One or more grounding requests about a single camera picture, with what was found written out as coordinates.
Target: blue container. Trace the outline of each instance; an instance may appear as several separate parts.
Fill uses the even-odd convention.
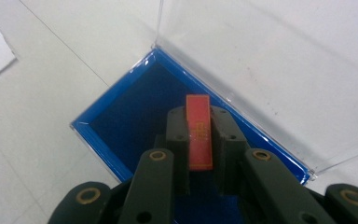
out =
[[[185,105],[187,94],[209,94],[211,104],[229,111],[251,147],[281,158],[300,183],[308,169],[235,111],[161,49],[153,49],[81,114],[72,127],[121,181],[131,178],[142,153],[165,133],[169,110]],[[175,198],[177,223],[242,223],[237,198],[219,196],[210,172],[190,174],[191,196]]]

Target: red block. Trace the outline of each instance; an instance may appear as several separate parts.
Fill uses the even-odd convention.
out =
[[[211,108],[209,95],[188,95],[186,97],[186,119],[190,139],[190,171],[212,170]]]

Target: red eraser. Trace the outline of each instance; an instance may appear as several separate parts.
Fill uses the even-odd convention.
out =
[[[212,170],[211,108],[209,95],[188,95],[186,97],[186,119],[190,139],[190,171]]]

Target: tiled floor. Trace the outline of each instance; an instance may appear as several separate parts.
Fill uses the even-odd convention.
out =
[[[77,184],[117,184],[69,123],[150,50],[154,35],[140,22],[115,32],[138,22],[118,1],[59,3],[0,1],[0,31],[18,59],[0,75],[0,223],[46,223]],[[110,48],[118,41],[136,44]]]

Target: hole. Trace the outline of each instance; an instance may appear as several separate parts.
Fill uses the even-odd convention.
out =
[[[300,214],[300,218],[301,218],[301,220],[303,220],[303,221],[305,221],[306,223],[309,223],[309,224],[318,223],[318,219],[314,215],[311,215],[310,213],[302,212]]]
[[[76,201],[81,204],[95,202],[101,196],[101,192],[96,188],[82,189],[76,195]]]
[[[271,155],[265,150],[255,150],[252,155],[260,161],[269,161],[271,160]]]
[[[152,161],[162,161],[167,157],[167,155],[162,151],[154,151],[149,154],[149,158],[152,159]]]
[[[138,223],[147,223],[152,220],[152,215],[148,212],[143,212],[136,216],[136,220],[138,221]]]
[[[358,192],[350,189],[344,189],[340,192],[340,195],[348,203],[358,206]]]

